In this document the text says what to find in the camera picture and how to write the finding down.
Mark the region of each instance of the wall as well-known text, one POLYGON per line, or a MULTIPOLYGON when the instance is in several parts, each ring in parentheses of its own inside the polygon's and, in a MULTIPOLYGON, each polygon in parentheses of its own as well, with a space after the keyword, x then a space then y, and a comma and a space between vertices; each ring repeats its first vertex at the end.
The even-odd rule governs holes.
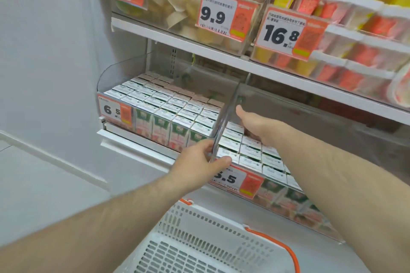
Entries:
POLYGON ((0 130, 104 177, 96 83, 145 40, 110 30, 108 0, 1 0, 0 130))

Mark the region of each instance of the hand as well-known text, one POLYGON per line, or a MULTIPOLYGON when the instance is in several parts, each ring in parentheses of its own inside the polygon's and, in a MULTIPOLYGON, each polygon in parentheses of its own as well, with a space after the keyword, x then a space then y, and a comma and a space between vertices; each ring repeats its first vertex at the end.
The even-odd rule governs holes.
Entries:
POLYGON ((252 112, 246 112, 241 105, 236 106, 236 114, 242 120, 243 126, 253 135, 258 136, 266 146, 275 147, 274 129, 286 126, 278 120, 265 118, 252 112))
POLYGON ((201 188, 218 172, 230 166, 230 157, 209 163, 207 153, 211 152, 213 143, 213 140, 205 139, 185 148, 172 166, 169 175, 181 187, 182 196, 201 188))

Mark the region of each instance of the person's left hand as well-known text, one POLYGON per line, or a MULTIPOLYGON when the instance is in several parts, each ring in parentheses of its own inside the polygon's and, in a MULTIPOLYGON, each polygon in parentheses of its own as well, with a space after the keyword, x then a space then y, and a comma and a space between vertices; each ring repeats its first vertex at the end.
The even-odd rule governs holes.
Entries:
POLYGON ((213 143, 212 139, 205 139, 185 148, 172 166, 169 175, 182 188, 184 195, 201 188, 213 176, 230 166, 230 157, 209 163, 207 153, 211 152, 213 143))

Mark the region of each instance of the tile floor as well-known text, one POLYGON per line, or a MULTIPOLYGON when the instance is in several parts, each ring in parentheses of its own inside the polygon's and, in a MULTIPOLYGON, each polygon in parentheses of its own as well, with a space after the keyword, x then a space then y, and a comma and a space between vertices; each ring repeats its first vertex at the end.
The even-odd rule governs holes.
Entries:
POLYGON ((0 246, 109 197, 108 191, 0 140, 0 246))

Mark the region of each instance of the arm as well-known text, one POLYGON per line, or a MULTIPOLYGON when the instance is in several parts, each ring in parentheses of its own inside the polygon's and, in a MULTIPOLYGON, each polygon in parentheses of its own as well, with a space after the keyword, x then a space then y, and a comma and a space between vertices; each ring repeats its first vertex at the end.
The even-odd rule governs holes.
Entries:
POLYGON ((237 107, 372 273, 410 268, 410 187, 358 156, 237 107))
POLYGON ((0 249, 0 272, 112 273, 182 196, 227 168, 213 141, 185 149, 165 176, 0 249))

